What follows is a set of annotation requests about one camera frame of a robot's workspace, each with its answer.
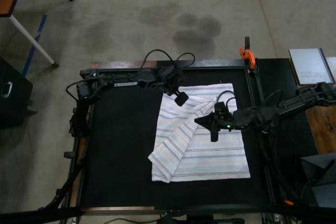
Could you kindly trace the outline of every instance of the wire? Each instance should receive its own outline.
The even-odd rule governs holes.
[[[230,90],[225,90],[225,91],[223,91],[222,93],[219,94],[219,96],[217,97],[216,103],[218,103],[218,101],[219,101],[219,99],[221,98],[221,96],[222,96],[223,94],[225,94],[225,93],[231,93],[231,94],[233,94],[234,96],[236,96],[235,92],[232,92],[232,91],[230,91]]]
[[[114,222],[116,220],[124,220],[124,221],[128,221],[128,222],[135,223],[135,224],[147,224],[147,223],[157,222],[160,219],[150,220],[150,221],[134,221],[134,220],[128,220],[128,219],[124,219],[124,218],[118,218],[118,219],[109,220],[107,222],[104,222],[103,224],[108,224],[108,223]]]
[[[190,64],[188,64],[188,65],[186,65],[186,66],[183,66],[183,67],[177,67],[176,66],[176,64],[175,64],[175,61],[172,59],[172,57],[166,52],[166,51],[164,51],[164,50],[162,50],[162,49],[153,49],[153,50],[151,50],[151,51],[149,51],[148,53],[147,53],[147,55],[145,56],[145,58],[143,59],[143,62],[142,62],[142,65],[141,65],[141,67],[140,67],[140,69],[134,74],[134,75],[132,75],[132,76],[129,76],[129,78],[134,78],[134,77],[136,77],[139,73],[140,73],[140,71],[143,69],[143,66],[145,65],[145,63],[146,63],[146,61],[147,61],[147,58],[148,58],[148,56],[150,55],[150,54],[152,54],[152,53],[154,53],[154,52],[162,52],[163,54],[165,54],[169,59],[170,59],[170,61],[172,62],[172,64],[173,64],[173,66],[174,66],[174,68],[176,68],[176,69],[184,69],[184,68],[188,68],[188,67],[190,67],[192,64],[194,64],[195,63],[195,61],[196,61],[196,57],[195,57],[195,55],[193,54],[193,53],[191,53],[191,52],[185,52],[185,53],[183,53],[183,54],[181,54],[180,56],[178,56],[178,58],[176,59],[176,61],[178,61],[181,57],[183,57],[183,56],[185,56],[185,55],[191,55],[192,57],[193,57],[193,60],[192,60],[192,62],[190,63]],[[74,86],[74,85],[76,85],[76,84],[79,84],[79,83],[81,83],[81,82],[86,82],[86,81],[95,81],[95,80],[102,80],[102,79],[112,79],[112,80],[116,80],[116,79],[118,79],[118,78],[115,78],[115,77],[88,77],[87,79],[84,79],[84,80],[80,80],[80,81],[76,81],[76,82],[73,82],[73,83],[71,83],[70,85],[68,85],[67,87],[66,87],[66,89],[65,89],[65,91],[77,102],[78,101],[78,99],[73,95],[73,94],[71,94],[70,92],[69,92],[69,88],[70,87],[72,87],[72,86]],[[90,96],[90,98],[92,98],[94,95],[96,95],[97,93],[98,93],[98,91],[100,90],[100,88],[92,95],[92,96]]]
[[[76,84],[79,84],[81,82],[86,82],[86,81],[98,81],[98,80],[103,80],[103,79],[115,79],[113,77],[105,77],[105,76],[102,76],[102,77],[92,77],[92,78],[88,78],[88,79],[84,79],[84,80],[80,80],[80,81],[75,81],[69,85],[67,85],[67,87],[65,88],[65,91],[72,97],[74,98],[74,100],[77,102],[78,99],[69,92],[69,88],[71,88],[73,85],[76,85]]]
[[[283,93],[284,91],[283,90],[281,90],[281,89],[278,89],[278,90],[276,90],[276,91],[274,91],[273,93],[271,93],[268,97],[266,97],[265,98],[265,100],[264,100],[264,105],[266,105],[266,103],[267,103],[267,101],[271,98],[271,97],[273,97],[275,94],[277,94],[277,93],[280,93],[280,95],[279,95],[279,98],[278,98],[278,102],[276,103],[276,105],[281,101],[281,98],[282,98],[282,96],[283,96]]]
[[[231,98],[229,98],[229,99],[226,101],[225,107],[227,107],[227,104],[228,104],[229,101],[232,100],[232,99],[236,99],[236,97],[231,97]]]
[[[163,51],[163,50],[161,50],[161,49],[153,49],[153,50],[149,51],[149,52],[147,53],[147,55],[145,56],[145,58],[143,59],[142,65],[141,65],[141,67],[140,67],[140,70],[141,70],[141,69],[143,68],[143,66],[145,65],[148,56],[151,55],[151,54],[154,53],[154,52],[162,52],[163,54],[167,55],[167,57],[168,57],[168,58],[170,59],[170,61],[172,62],[173,66],[174,66],[175,68],[177,68],[176,65],[175,65],[174,60],[172,59],[172,57],[170,57],[170,55],[169,55],[166,51]]]
[[[182,56],[185,56],[185,55],[191,55],[193,57],[193,60],[192,60],[192,62],[189,65],[183,66],[182,68],[179,67],[180,69],[188,68],[192,64],[194,64],[195,61],[196,61],[196,56],[193,53],[191,53],[191,52],[185,52],[184,54],[181,54],[180,56],[178,56],[178,58],[176,59],[176,61],[178,61]]]

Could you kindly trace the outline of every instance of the orange clamp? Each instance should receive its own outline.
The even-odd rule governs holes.
[[[250,50],[250,39],[249,37],[245,37],[245,49],[243,51],[242,48],[239,49],[241,58],[244,60],[250,61],[250,69],[254,70],[256,67],[256,58],[254,58],[254,53]]]

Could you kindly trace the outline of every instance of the black box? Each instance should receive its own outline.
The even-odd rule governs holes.
[[[33,84],[0,58],[0,126],[23,123]]]

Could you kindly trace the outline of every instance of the blue tape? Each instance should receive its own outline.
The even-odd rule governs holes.
[[[42,17],[42,20],[41,20],[41,23],[40,23],[40,26],[38,27],[38,32],[42,32],[42,29],[44,27],[44,24],[46,23],[46,20],[47,20],[47,15],[44,14],[43,17]]]
[[[41,34],[37,35],[37,37],[35,38],[35,40],[38,42],[40,40],[40,37],[41,37]],[[35,47],[32,46],[31,49],[30,49],[30,51],[29,51],[25,67],[23,68],[23,71],[22,71],[22,75],[24,77],[27,76],[28,69],[29,69],[30,63],[32,62],[31,60],[33,59],[34,53],[35,53]]]
[[[42,29],[44,27],[44,24],[46,23],[46,20],[47,20],[47,15],[44,14],[43,17],[42,17],[42,20],[40,22],[40,25],[38,27],[38,30],[37,30],[38,33],[42,32]],[[41,34],[37,35],[36,38],[35,38],[35,40],[38,42],[40,40],[40,37],[41,37]],[[28,74],[29,66],[30,66],[30,64],[32,62],[31,60],[33,59],[34,53],[35,53],[35,47],[32,46],[30,48],[30,51],[29,51],[29,54],[28,54],[28,58],[26,60],[25,66],[24,66],[23,71],[22,71],[22,75],[24,77],[26,77],[27,74]]]

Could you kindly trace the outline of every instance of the concrete floor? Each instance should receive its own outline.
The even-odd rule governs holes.
[[[49,203],[68,176],[63,152],[72,149],[68,121],[74,101],[65,86],[92,62],[142,60],[161,48],[173,58],[239,58],[250,36],[258,58],[287,58],[289,48],[323,48],[334,56],[336,0],[18,0],[14,15],[33,35],[47,15],[40,44],[60,64],[52,69],[36,52],[27,78],[38,114],[22,127],[0,132],[0,212]],[[18,71],[30,43],[0,19],[0,56]],[[153,217],[133,217],[149,220]],[[260,223],[246,215],[246,223]],[[87,217],[101,223],[107,217]]]

